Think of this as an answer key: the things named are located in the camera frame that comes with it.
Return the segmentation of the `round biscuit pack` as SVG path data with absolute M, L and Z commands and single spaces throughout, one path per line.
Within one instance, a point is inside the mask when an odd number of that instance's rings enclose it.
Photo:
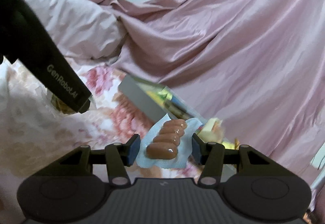
M 59 111 L 64 115 L 72 115 L 77 113 L 75 110 L 73 110 L 68 105 L 66 105 L 62 100 L 60 100 L 56 95 L 54 95 L 49 89 L 47 89 L 46 98 L 47 100 L 49 100 L 49 102 L 57 111 Z M 83 114 L 87 111 L 93 111 L 96 109 L 97 109 L 96 102 L 94 98 L 91 96 L 87 100 L 87 102 L 82 106 L 82 108 L 79 110 L 79 113 Z

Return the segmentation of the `pink satin curtain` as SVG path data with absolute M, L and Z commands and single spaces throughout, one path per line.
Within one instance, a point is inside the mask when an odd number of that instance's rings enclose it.
M 92 0 L 128 38 L 115 67 L 165 84 L 303 178 L 324 143 L 324 0 Z

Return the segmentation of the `grey cardboard tray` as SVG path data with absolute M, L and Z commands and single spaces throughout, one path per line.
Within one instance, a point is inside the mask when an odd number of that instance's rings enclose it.
M 208 156 L 199 153 L 199 145 L 192 142 L 192 135 L 198 134 L 201 127 L 208 123 L 208 120 L 188 107 L 169 87 L 126 75 L 118 89 L 136 108 L 154 122 L 153 127 L 141 140 L 140 150 L 136 158 L 139 167 L 185 168 L 189 157 L 193 157 L 197 164 L 202 165 L 206 162 Z M 177 118 L 184 119 L 189 125 L 185 129 L 184 140 L 180 143 L 177 157 L 171 160 L 148 158 L 145 149 L 154 139 L 154 133 L 158 132 L 164 122 Z

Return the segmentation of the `floral bed sheet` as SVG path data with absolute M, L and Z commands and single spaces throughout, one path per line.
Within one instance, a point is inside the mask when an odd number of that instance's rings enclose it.
M 16 191 L 28 176 L 80 145 L 103 149 L 146 135 L 152 122 L 118 86 L 125 74 L 107 62 L 69 60 L 93 95 L 84 114 L 58 112 L 46 89 L 20 63 L 1 64 L 1 223 L 24 221 Z

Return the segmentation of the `pale pink duvet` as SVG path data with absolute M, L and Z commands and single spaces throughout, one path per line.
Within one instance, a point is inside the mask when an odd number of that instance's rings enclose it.
M 114 0 L 25 1 L 64 56 L 97 60 L 119 54 L 127 33 Z

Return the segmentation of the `sandwich in clear wrapper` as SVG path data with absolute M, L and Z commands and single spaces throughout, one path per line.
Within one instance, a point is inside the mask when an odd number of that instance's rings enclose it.
M 205 143 L 215 142 L 222 143 L 224 138 L 224 130 L 222 128 L 222 121 L 218 118 L 211 118 L 200 129 L 198 136 Z

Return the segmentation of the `sausage pack light blue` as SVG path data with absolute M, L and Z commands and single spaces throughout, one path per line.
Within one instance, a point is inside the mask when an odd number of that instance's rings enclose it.
M 142 168 L 185 168 L 192 153 L 192 135 L 202 123 L 199 119 L 171 119 L 165 115 L 141 140 L 136 158 Z

